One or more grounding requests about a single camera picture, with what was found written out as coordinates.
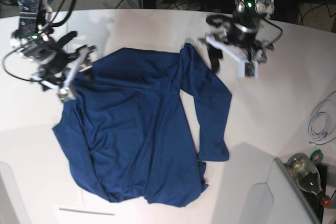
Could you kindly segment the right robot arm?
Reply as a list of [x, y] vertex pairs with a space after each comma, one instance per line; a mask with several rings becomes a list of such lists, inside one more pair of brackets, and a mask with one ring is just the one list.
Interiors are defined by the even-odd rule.
[[66, 53], [63, 47], [77, 36], [71, 31], [59, 40], [52, 38], [56, 27], [64, 25], [72, 14], [76, 1], [71, 0], [67, 15], [60, 22], [55, 22], [52, 13], [53, 0], [17, 0], [19, 7], [18, 29], [10, 40], [12, 53], [30, 59], [38, 64], [36, 76], [28, 82], [48, 81], [61, 84], [63, 72], [76, 57]]

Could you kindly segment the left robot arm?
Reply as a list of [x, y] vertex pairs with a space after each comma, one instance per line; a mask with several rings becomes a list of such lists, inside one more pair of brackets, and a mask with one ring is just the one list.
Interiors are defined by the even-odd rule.
[[267, 62], [267, 50], [273, 50], [274, 43], [281, 38], [278, 35], [273, 40], [257, 39], [262, 22], [274, 25], [269, 20], [274, 9], [274, 0], [235, 0], [231, 17], [206, 17], [207, 24], [215, 28], [205, 37], [212, 73], [219, 72], [219, 61], [226, 53], [238, 62], [242, 77], [257, 76], [259, 64]]

